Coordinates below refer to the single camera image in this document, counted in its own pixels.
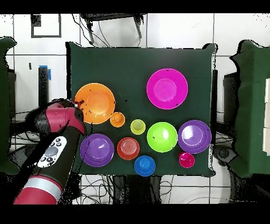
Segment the purple plate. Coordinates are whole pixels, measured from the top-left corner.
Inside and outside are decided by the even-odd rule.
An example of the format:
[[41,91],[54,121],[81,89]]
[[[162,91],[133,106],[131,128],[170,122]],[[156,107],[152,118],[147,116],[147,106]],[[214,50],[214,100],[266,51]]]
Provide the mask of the purple plate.
[[113,143],[105,135],[92,134],[82,141],[81,158],[89,166],[101,167],[107,165],[112,160],[113,153]]
[[201,153],[207,149],[210,142],[211,130],[200,120],[190,120],[178,131],[178,144],[187,153]]

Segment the small orange bowl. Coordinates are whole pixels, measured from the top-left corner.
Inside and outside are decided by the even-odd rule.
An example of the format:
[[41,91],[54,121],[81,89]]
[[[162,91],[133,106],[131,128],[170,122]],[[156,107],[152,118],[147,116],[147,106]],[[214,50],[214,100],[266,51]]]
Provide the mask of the small orange bowl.
[[83,86],[76,94],[75,101],[84,100],[80,109],[83,111],[84,122],[101,124],[108,120],[115,108],[115,99],[111,90],[99,83]]
[[122,114],[121,112],[114,112],[110,117],[110,122],[113,127],[122,127],[124,121],[125,121],[124,114]]

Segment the green plate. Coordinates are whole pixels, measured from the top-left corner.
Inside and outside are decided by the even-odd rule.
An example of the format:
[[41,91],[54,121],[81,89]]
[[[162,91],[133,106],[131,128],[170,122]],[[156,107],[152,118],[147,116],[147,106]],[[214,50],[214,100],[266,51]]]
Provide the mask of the green plate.
[[168,152],[177,143],[177,131],[167,122],[155,123],[147,132],[147,142],[153,150],[159,153]]

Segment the green cloth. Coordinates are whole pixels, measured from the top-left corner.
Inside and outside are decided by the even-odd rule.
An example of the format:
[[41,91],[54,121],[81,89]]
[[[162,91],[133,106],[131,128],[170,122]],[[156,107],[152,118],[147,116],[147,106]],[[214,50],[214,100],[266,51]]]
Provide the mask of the green cloth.
[[16,174],[18,172],[18,167],[11,163],[7,158],[7,153],[9,151],[9,122],[10,122],[10,100],[9,100],[9,84],[7,76],[7,64],[6,64],[6,52],[8,49],[12,48],[16,42],[12,38],[0,38],[0,95],[1,110],[0,110],[0,172],[8,174]]
[[270,156],[263,152],[265,83],[270,78],[270,49],[253,41],[239,44],[235,60],[240,74],[239,109],[235,121],[235,150],[239,155],[230,167],[241,178],[251,174],[270,174]]
[[[209,125],[211,95],[211,56],[216,50],[214,44],[202,49],[141,49],[141,48],[83,48],[70,42],[71,51],[71,94],[74,99],[77,91],[92,82],[104,84],[114,94],[115,111],[126,117],[120,128],[113,127],[109,120],[93,125],[93,133],[105,134],[114,143],[112,161],[103,167],[90,167],[83,163],[82,174],[136,174],[134,162],[126,161],[117,154],[116,146],[124,137],[132,137],[139,142],[138,155],[151,156],[156,163],[154,175],[202,175],[212,176],[208,168],[209,150],[196,154],[195,165],[190,169],[180,166],[178,157],[182,151],[177,144],[166,153],[158,153],[150,148],[146,135],[151,125],[156,122],[168,122],[178,131],[185,122],[197,119]],[[159,69],[173,68],[180,71],[188,82],[186,100],[177,108],[162,110],[155,107],[148,99],[146,85],[150,76]],[[134,135],[130,124],[134,119],[142,119],[146,131]],[[86,124],[88,134],[91,125]],[[74,171],[78,171],[82,162],[80,144],[75,159]]]

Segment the red bowl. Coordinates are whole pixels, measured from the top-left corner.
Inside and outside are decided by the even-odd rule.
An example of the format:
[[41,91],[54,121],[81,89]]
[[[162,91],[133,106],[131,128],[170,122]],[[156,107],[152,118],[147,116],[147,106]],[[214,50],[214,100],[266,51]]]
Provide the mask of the red bowl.
[[134,159],[139,154],[139,151],[139,143],[131,137],[123,138],[117,144],[118,155],[124,160]]

